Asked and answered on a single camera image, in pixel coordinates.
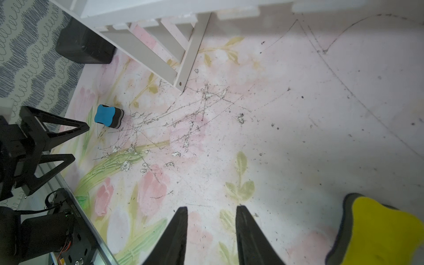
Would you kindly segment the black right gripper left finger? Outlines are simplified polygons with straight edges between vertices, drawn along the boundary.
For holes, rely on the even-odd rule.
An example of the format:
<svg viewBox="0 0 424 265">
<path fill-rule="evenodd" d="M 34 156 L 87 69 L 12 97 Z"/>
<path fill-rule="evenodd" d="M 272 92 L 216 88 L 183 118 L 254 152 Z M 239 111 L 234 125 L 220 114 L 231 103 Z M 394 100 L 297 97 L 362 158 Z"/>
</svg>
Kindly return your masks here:
<svg viewBox="0 0 424 265">
<path fill-rule="evenodd" d="M 143 265 L 183 265 L 187 246 L 188 209 L 176 210 L 170 223 Z"/>
</svg>

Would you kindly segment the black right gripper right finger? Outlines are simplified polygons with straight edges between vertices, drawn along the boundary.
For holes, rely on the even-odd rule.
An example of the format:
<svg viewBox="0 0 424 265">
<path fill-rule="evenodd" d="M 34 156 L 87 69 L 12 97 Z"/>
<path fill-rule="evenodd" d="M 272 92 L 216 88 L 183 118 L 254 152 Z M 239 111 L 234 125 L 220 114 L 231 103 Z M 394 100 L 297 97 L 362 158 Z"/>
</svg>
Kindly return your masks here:
<svg viewBox="0 0 424 265">
<path fill-rule="evenodd" d="M 236 209 L 236 237 L 240 265 L 284 265 L 244 205 Z"/>
</svg>

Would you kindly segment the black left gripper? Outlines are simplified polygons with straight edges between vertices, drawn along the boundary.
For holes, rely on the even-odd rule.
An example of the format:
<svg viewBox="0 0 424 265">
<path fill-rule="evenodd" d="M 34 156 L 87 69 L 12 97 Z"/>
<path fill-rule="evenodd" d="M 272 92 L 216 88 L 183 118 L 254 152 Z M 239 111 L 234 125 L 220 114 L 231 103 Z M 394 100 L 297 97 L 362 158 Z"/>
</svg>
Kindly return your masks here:
<svg viewBox="0 0 424 265">
<path fill-rule="evenodd" d="M 51 149 L 89 131 L 87 123 L 67 119 L 30 106 L 20 110 L 21 125 L 9 124 L 1 116 L 1 200 L 13 197 L 12 190 L 22 187 L 32 195 L 75 161 L 73 154 L 49 154 L 31 158 L 33 143 L 42 151 Z M 35 177 L 40 164 L 61 161 L 41 177 Z"/>
</svg>

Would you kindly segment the yellow eraser top shelf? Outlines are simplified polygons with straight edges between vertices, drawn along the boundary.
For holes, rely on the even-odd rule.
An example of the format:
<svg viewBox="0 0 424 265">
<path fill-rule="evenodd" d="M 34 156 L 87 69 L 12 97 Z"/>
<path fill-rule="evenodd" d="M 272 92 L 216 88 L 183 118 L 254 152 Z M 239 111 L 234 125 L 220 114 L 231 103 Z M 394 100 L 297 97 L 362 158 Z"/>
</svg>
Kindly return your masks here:
<svg viewBox="0 0 424 265">
<path fill-rule="evenodd" d="M 327 265 L 410 265 L 424 243 L 424 223 L 361 195 L 343 200 L 343 215 Z"/>
</svg>

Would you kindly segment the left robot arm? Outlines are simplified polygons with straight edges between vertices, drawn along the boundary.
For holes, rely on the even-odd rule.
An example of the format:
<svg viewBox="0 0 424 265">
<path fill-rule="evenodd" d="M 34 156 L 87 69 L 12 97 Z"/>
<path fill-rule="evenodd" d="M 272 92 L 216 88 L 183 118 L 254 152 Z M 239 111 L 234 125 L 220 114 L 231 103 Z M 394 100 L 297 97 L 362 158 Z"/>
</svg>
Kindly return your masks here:
<svg viewBox="0 0 424 265">
<path fill-rule="evenodd" d="M 53 154 L 54 147 L 89 130 L 77 120 L 63 118 L 33 107 L 20 110 L 21 123 L 1 118 L 1 200 L 21 188 L 34 194 L 75 161 L 72 154 Z M 43 210 L 1 207 L 1 264 L 21 262 L 57 252 L 72 261 L 82 255 L 89 262 L 96 239 L 64 188 L 49 193 Z"/>
</svg>

